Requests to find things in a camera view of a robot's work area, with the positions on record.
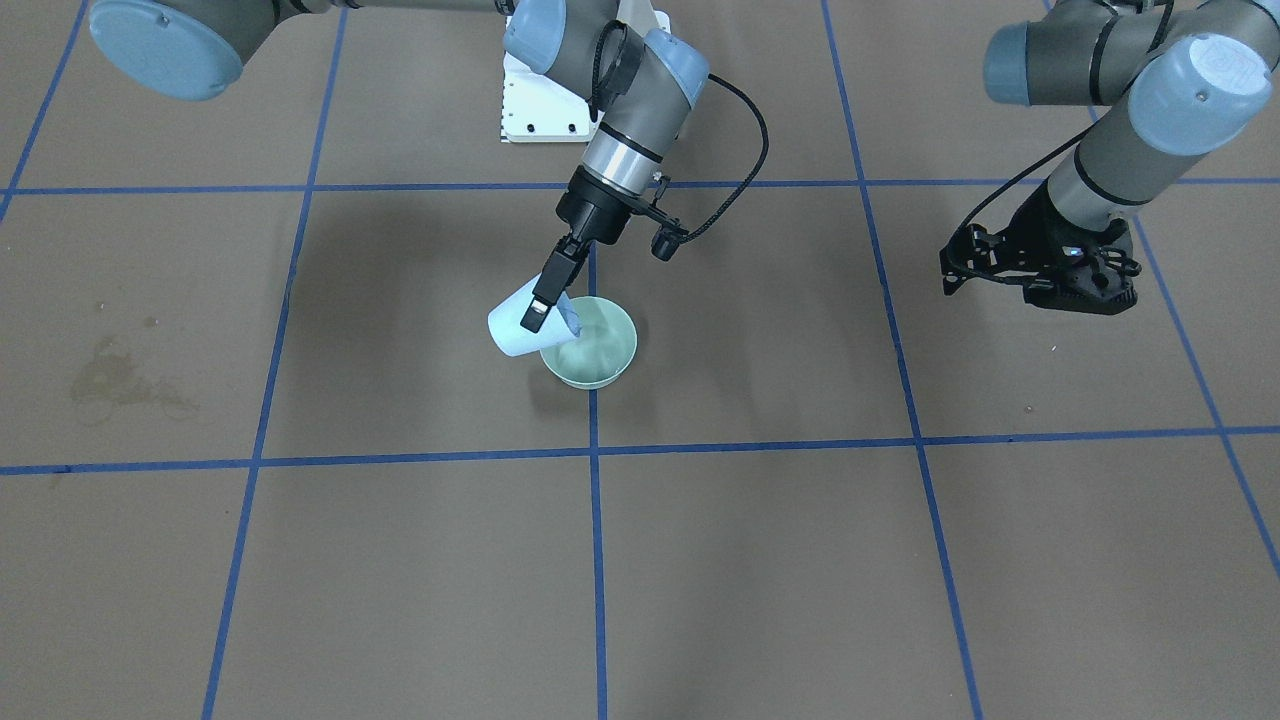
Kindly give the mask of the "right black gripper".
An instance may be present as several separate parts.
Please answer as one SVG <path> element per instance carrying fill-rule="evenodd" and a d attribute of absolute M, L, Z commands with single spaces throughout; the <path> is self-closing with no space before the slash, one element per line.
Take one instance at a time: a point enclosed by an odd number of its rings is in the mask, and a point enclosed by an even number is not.
<path fill-rule="evenodd" d="M 532 300 L 520 325 L 538 333 L 561 295 L 576 281 L 589 256 L 591 243 L 616 243 L 639 196 L 614 187 L 588 168 L 577 168 L 556 205 L 556 215 L 567 225 L 531 290 Z"/>

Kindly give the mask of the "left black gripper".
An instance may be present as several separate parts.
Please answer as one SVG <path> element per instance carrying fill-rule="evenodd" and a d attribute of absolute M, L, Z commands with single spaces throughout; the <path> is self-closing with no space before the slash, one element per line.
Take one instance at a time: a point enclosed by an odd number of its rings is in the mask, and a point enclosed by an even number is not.
<path fill-rule="evenodd" d="M 1005 260 L 1018 272 L 1069 272 L 1087 268 L 1091 274 L 1114 272 L 1134 275 L 1128 219 L 1103 217 L 1100 229 L 1069 220 L 1042 183 L 1012 214 L 1005 228 Z"/>

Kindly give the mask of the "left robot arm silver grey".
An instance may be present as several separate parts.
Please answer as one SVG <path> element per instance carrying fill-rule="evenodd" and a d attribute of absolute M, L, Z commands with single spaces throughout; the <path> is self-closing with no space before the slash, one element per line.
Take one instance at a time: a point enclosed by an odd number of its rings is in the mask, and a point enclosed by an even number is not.
<path fill-rule="evenodd" d="M 983 64 L 993 101 L 1102 110 L 1010 220 L 998 259 L 1024 250 L 1028 270 L 1074 265 L 1073 249 L 1240 135 L 1272 97 L 1276 69 L 1275 1 L 1185 12 L 1059 1 L 1041 20 L 997 31 Z"/>

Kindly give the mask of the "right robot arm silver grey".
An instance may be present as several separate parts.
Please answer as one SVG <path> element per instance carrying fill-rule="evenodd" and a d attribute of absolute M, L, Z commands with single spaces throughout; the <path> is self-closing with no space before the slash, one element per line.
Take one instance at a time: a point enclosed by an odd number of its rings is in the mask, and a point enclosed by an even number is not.
<path fill-rule="evenodd" d="M 280 24 L 329 8 L 328 1 L 95 1 L 90 32 L 138 85 L 205 101 L 238 81 Z M 596 124 L 557 205 L 567 233 L 524 293 L 515 314 L 520 329 L 531 334 L 544 327 L 593 246 L 617 242 L 631 217 L 659 225 L 652 251 L 671 259 L 689 231 L 644 193 L 710 77 L 707 59 L 664 29 L 630 20 L 621 1 L 426 1 L 424 8 L 504 17 L 504 50 L 584 100 Z"/>

